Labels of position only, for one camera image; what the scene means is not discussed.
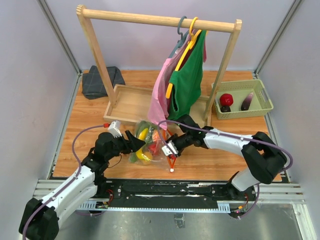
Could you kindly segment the dark purple fake eggplant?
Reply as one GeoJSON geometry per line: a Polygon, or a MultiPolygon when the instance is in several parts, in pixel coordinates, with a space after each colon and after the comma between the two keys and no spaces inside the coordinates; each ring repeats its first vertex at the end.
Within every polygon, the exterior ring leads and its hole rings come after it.
{"type": "Polygon", "coordinates": [[[247,111],[249,110],[250,106],[251,106],[251,102],[253,100],[254,97],[254,93],[251,92],[247,95],[247,97],[243,100],[241,106],[240,106],[240,110],[241,111],[247,111]]]}

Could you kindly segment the clear zip top bag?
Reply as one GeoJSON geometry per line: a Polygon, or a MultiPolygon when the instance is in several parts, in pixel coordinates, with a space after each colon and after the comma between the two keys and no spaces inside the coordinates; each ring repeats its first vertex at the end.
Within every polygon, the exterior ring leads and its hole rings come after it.
{"type": "Polygon", "coordinates": [[[162,150],[165,146],[164,140],[168,140],[172,136],[172,132],[167,129],[163,130],[150,122],[145,120],[139,121],[134,129],[134,136],[139,140],[145,142],[145,145],[141,147],[137,152],[129,155],[129,162],[139,165],[157,165],[166,167],[170,173],[175,171],[175,158],[166,156],[162,150]]]}

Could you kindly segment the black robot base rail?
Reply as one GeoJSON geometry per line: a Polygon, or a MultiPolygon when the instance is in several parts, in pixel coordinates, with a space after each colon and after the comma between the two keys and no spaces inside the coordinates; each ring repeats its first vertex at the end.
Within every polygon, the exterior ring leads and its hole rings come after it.
{"type": "Polygon", "coordinates": [[[255,188],[238,191],[230,182],[199,180],[109,179],[91,197],[111,198],[110,209],[213,209],[218,202],[243,205],[256,200],[255,188]]]}

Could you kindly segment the red fake apple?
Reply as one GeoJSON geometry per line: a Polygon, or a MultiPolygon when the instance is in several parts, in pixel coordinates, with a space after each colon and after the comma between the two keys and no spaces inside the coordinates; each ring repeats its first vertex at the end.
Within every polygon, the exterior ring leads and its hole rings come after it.
{"type": "Polygon", "coordinates": [[[224,93],[219,98],[219,103],[221,106],[232,106],[234,103],[234,98],[230,93],[224,93]]]}

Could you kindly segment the small dark fake plum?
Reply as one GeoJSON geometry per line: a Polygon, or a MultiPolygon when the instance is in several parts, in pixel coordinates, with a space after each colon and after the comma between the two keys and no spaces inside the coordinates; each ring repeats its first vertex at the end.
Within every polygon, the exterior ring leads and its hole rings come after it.
{"type": "Polygon", "coordinates": [[[229,105],[223,105],[223,106],[220,107],[220,111],[222,113],[229,113],[229,112],[231,112],[231,108],[230,108],[229,105]]]}

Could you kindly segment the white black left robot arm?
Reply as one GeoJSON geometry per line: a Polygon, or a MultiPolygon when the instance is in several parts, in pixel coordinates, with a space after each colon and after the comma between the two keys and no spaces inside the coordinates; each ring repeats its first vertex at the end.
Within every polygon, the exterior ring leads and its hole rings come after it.
{"type": "Polygon", "coordinates": [[[59,187],[24,208],[19,233],[24,240],[53,240],[63,222],[87,199],[107,193],[105,170],[114,157],[135,153],[145,145],[130,131],[125,135],[102,132],[76,171],[59,187]]]}

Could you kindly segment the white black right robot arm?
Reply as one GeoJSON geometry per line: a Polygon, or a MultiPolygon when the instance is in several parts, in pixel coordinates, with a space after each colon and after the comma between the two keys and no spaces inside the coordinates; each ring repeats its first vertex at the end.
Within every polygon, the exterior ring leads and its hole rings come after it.
{"type": "Polygon", "coordinates": [[[241,135],[211,126],[200,127],[188,114],[181,116],[174,124],[179,126],[183,134],[174,134],[164,142],[161,150],[167,157],[178,157],[185,148],[195,146],[223,150],[244,158],[247,167],[236,172],[224,188],[232,200],[240,199],[246,190],[255,185],[272,183],[288,161],[284,150],[264,132],[241,135]]]}

